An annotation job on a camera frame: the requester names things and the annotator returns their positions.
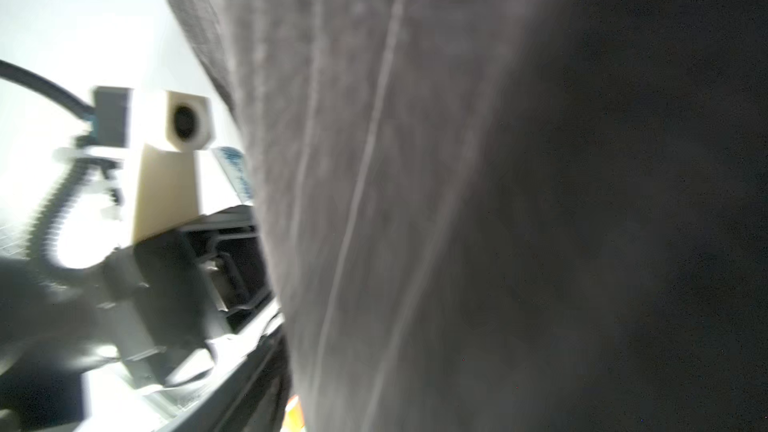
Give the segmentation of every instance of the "gray cloth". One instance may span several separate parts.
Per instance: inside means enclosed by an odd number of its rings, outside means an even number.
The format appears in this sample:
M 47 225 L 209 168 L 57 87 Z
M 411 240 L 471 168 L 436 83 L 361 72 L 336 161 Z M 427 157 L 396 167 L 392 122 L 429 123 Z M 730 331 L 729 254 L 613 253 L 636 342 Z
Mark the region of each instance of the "gray cloth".
M 169 2 L 310 432 L 768 427 L 768 1 Z

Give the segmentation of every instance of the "white plastic part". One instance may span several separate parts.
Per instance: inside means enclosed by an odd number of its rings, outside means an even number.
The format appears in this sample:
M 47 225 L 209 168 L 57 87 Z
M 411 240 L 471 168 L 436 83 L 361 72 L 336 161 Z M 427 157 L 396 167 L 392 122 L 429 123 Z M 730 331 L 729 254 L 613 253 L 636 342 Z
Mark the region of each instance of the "white plastic part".
M 180 136 L 174 118 L 180 108 L 194 128 Z M 195 151 L 213 136 L 207 98 L 181 92 L 134 91 L 126 159 L 127 244 L 160 234 L 200 215 Z
M 155 149 L 192 152 L 205 148 L 213 138 L 210 103 L 206 97 L 166 90 L 134 91 L 131 102 L 132 113 L 142 115 L 144 141 Z M 174 126 L 180 114 L 191 117 L 194 122 L 188 136 L 180 136 Z

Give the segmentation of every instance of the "black cable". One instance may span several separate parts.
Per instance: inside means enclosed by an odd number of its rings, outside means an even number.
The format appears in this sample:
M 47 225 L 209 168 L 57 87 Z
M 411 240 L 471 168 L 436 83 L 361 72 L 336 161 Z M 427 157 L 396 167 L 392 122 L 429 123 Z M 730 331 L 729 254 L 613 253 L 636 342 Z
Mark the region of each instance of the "black cable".
M 77 98 L 74 94 L 38 74 L 0 60 L 0 78 L 24 86 L 72 112 L 80 120 L 90 122 L 94 108 Z M 83 149 L 95 144 L 92 136 L 80 136 L 75 139 L 75 148 Z M 39 280 L 53 287 L 71 284 L 78 276 L 79 269 L 69 269 L 57 264 L 53 259 L 54 246 L 62 228 L 67 212 L 74 204 L 80 188 L 88 178 L 92 166 L 101 168 L 104 178 L 112 179 L 111 171 L 117 163 L 106 158 L 77 158 L 61 183 L 53 190 L 50 197 L 34 218 L 27 242 L 27 253 L 32 269 L 39 275 Z M 112 202 L 122 204 L 119 189 L 110 190 Z
M 0 77 L 49 98 L 66 110 L 72 112 L 80 120 L 90 122 L 93 117 L 93 107 L 77 98 L 71 92 L 34 72 L 30 72 L 29 70 L 23 69 L 10 62 L 0 60 Z
M 78 278 L 75 272 L 82 272 L 57 264 L 54 259 L 55 245 L 67 212 L 74 205 L 74 200 L 97 160 L 75 159 L 72 167 L 54 188 L 32 222 L 27 241 L 27 254 L 30 265 L 42 275 L 43 281 L 53 281 L 55 285 L 66 286 Z

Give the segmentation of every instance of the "orange object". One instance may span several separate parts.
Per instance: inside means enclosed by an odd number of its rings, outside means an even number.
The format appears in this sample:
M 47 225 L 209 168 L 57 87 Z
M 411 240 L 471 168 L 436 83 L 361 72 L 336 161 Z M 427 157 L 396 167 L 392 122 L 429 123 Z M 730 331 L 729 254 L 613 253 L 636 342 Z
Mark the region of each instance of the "orange object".
M 286 414 L 283 418 L 283 430 L 286 432 L 301 432 L 304 430 L 304 413 L 301 411 L 299 396 L 294 395 L 286 405 Z

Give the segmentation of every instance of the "white wall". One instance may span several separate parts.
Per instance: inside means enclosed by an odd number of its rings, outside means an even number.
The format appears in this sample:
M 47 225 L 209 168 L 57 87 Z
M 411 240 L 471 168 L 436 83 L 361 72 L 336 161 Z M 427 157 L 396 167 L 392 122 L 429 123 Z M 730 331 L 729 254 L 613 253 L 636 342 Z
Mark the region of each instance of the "white wall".
M 225 105 L 165 0 L 0 0 L 0 59 L 47 77 L 87 102 L 94 86 L 208 96 L 214 111 L 214 144 L 240 147 Z M 6 232 L 24 228 L 64 170 L 52 160 L 53 150 L 68 145 L 81 130 L 69 112 L 0 81 L 0 228 L 7 226 Z M 213 158 L 202 159 L 207 177 L 206 188 L 200 191 L 204 212 L 237 203 Z M 82 238 L 98 241 L 101 235 L 105 243 L 99 247 L 112 240 L 101 234 L 106 227 L 98 210 L 106 205 L 102 199 L 86 198 L 72 217 L 79 225 L 77 233 L 62 237 L 60 248 L 79 256 L 80 262 L 93 261 L 78 249 Z

